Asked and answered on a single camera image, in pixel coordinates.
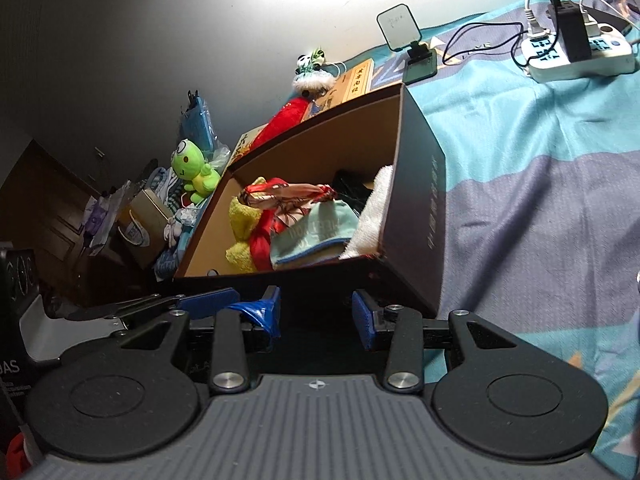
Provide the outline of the white grey towel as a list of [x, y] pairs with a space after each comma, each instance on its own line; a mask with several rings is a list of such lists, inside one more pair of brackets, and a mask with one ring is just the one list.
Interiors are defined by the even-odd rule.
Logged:
[[356, 231], [340, 255], [341, 260], [378, 254], [393, 175], [393, 165], [384, 166], [378, 170], [373, 181], [372, 194], [360, 214]]

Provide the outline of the yellow towel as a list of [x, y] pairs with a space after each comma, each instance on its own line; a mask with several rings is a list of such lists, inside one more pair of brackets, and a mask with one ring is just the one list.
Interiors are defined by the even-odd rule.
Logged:
[[234, 244], [224, 255], [236, 273], [247, 274], [270, 271], [268, 237], [262, 230], [262, 210], [241, 203], [240, 196], [230, 202], [229, 223]]

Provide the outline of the light blue cloth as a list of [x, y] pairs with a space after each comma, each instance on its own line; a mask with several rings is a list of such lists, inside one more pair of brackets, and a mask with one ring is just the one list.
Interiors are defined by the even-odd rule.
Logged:
[[344, 200], [313, 204], [306, 216], [271, 237], [273, 269], [338, 257], [354, 235], [358, 221], [358, 216]]

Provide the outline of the red patterned scarf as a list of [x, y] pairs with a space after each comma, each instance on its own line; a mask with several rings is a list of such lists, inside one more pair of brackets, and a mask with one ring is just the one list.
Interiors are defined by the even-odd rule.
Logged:
[[255, 271], [271, 271], [271, 239], [307, 217], [314, 205], [337, 198], [328, 184], [288, 183], [258, 178], [239, 192], [241, 211], [252, 216], [244, 242]]

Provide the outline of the tan cardboard carton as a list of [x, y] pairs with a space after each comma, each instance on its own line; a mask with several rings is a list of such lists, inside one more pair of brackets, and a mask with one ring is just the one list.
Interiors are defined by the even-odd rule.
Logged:
[[171, 211], [149, 188], [134, 196], [118, 215], [119, 235], [142, 268], [163, 251], [164, 229], [171, 217]]

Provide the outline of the green frog plush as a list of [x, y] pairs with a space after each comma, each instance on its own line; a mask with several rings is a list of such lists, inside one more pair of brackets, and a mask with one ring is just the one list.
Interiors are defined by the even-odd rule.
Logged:
[[195, 205], [211, 196], [220, 181], [218, 171], [206, 162], [198, 146], [188, 139], [181, 140], [172, 153], [171, 168], [184, 181], [184, 189]]

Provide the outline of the colourful picture book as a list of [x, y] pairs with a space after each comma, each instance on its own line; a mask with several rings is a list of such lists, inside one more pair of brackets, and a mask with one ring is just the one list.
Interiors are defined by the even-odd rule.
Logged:
[[263, 124], [242, 133], [239, 137], [238, 143], [235, 144], [235, 147], [231, 152], [227, 166], [231, 166], [234, 162], [245, 156], [252, 148], [252, 144], [254, 143], [256, 136], [258, 136], [258, 134], [265, 128], [266, 124]]

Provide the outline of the blue plastic package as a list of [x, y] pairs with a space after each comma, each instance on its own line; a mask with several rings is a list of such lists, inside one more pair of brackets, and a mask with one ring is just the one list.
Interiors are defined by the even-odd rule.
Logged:
[[205, 157], [212, 156], [217, 148], [217, 137], [206, 102], [198, 90], [188, 91], [188, 106], [181, 112], [178, 138], [190, 140]]

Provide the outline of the brown cardboard box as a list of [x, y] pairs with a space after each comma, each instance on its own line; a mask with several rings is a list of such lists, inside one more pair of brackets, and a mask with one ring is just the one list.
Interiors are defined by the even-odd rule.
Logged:
[[346, 170], [367, 182], [390, 167], [378, 246], [371, 255], [337, 261], [343, 272], [397, 278], [413, 307], [436, 315], [446, 233], [446, 159], [435, 133], [404, 84], [341, 104], [253, 148], [232, 162], [191, 236], [179, 278], [232, 274], [224, 252], [234, 236], [232, 197], [257, 178], [329, 184]]

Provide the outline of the red plush toy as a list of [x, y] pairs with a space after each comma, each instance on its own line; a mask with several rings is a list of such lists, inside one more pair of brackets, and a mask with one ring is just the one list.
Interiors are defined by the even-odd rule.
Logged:
[[303, 96], [296, 96], [296, 98], [290, 99], [271, 118], [265, 128], [255, 136], [252, 144], [250, 144], [250, 149], [259, 148], [262, 144], [297, 126], [303, 120], [308, 105], [309, 100]]

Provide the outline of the panda ornament white fluff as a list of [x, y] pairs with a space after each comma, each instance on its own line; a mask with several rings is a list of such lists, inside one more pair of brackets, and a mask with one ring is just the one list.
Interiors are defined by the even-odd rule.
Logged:
[[292, 82], [294, 92], [305, 98], [312, 98], [332, 90], [336, 78], [324, 69], [325, 65], [326, 54], [321, 48], [299, 55]]

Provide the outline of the tan illustrated book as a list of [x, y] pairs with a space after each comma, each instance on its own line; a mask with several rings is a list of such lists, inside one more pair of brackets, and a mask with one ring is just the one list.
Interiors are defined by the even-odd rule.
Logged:
[[331, 90], [309, 103], [302, 121], [367, 94], [371, 89], [373, 69], [374, 61], [367, 58], [339, 76]]

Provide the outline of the green phone stand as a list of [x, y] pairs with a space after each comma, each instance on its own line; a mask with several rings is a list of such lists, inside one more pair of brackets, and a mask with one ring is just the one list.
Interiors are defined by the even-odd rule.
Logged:
[[408, 55], [402, 72], [402, 82], [408, 86], [430, 79], [437, 74], [437, 54], [424, 44], [416, 19], [405, 3], [396, 4], [376, 17], [387, 47]]

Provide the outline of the black power adapter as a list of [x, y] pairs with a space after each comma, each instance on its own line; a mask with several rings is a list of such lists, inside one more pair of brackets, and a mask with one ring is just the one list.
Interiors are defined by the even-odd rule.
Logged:
[[571, 63], [590, 60], [591, 48], [582, 11], [573, 1], [552, 4], [550, 16], [559, 42]]

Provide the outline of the white power strip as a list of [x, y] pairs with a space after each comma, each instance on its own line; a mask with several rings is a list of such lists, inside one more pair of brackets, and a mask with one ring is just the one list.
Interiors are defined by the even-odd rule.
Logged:
[[595, 35], [575, 48], [566, 50], [563, 39], [555, 42], [555, 34], [525, 39], [522, 53], [529, 76], [537, 82], [572, 80], [582, 77], [611, 77], [631, 74], [636, 58], [623, 34], [609, 24], [597, 24]]

